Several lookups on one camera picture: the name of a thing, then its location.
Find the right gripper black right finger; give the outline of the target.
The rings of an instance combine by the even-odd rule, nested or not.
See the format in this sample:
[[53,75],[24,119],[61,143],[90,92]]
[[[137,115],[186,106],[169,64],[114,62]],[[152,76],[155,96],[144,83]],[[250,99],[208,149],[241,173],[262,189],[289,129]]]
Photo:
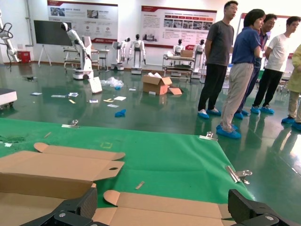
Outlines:
[[298,226],[262,202],[245,198],[238,190],[228,192],[228,211],[237,226]]

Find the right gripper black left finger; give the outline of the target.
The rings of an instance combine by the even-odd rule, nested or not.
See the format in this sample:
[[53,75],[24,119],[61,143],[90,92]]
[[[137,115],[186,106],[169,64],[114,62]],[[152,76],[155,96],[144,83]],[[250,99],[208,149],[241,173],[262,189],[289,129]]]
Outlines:
[[95,184],[44,183],[22,194],[22,226],[91,226],[97,208]]

